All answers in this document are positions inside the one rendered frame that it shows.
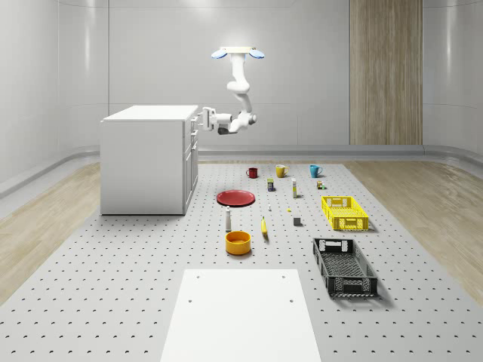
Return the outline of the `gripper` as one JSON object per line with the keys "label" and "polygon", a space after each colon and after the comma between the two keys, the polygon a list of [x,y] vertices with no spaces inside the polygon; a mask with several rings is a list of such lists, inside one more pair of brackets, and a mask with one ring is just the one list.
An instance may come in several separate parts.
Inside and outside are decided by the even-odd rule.
{"label": "gripper", "polygon": [[202,117],[202,123],[199,123],[199,125],[202,126],[203,130],[214,129],[214,125],[217,123],[217,114],[214,108],[203,107],[202,112],[198,116]]}

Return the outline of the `white board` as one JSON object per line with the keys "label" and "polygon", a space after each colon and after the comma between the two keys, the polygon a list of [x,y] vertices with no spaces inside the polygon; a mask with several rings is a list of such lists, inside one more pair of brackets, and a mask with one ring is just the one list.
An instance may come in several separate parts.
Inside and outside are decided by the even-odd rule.
{"label": "white board", "polygon": [[320,362],[295,269],[187,269],[161,362]]}

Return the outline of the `red plate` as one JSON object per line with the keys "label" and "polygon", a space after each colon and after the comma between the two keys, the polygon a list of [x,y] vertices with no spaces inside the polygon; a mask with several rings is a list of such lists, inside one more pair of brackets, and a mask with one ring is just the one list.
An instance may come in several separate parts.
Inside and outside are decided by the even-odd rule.
{"label": "red plate", "polygon": [[217,195],[219,204],[230,207],[244,207],[255,202],[255,196],[244,190],[227,190]]}

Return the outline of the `white cabinet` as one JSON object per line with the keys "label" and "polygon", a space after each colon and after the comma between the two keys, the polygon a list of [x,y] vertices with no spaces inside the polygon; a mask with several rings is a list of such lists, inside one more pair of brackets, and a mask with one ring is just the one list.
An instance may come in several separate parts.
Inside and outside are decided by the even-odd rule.
{"label": "white cabinet", "polygon": [[183,215],[197,182],[196,105],[132,106],[100,122],[100,211]]}

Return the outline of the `yellow basket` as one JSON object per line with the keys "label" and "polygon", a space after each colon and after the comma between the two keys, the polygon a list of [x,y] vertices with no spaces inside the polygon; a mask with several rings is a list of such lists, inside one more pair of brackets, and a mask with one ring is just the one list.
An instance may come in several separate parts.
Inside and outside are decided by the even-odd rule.
{"label": "yellow basket", "polygon": [[368,230],[368,215],[351,196],[322,196],[321,208],[334,230]]}

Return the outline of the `yellow bowl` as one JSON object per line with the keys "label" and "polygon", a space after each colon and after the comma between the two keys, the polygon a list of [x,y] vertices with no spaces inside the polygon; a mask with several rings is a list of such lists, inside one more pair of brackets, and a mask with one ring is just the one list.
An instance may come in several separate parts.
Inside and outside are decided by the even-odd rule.
{"label": "yellow bowl", "polygon": [[247,232],[228,232],[225,240],[226,251],[232,255],[243,255],[251,250],[251,236]]}

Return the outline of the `dark grey basket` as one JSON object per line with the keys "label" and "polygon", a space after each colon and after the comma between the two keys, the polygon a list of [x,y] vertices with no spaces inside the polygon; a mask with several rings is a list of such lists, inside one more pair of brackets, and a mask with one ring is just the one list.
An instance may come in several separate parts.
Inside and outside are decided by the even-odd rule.
{"label": "dark grey basket", "polygon": [[313,238],[312,252],[332,296],[375,296],[377,276],[352,239]]}

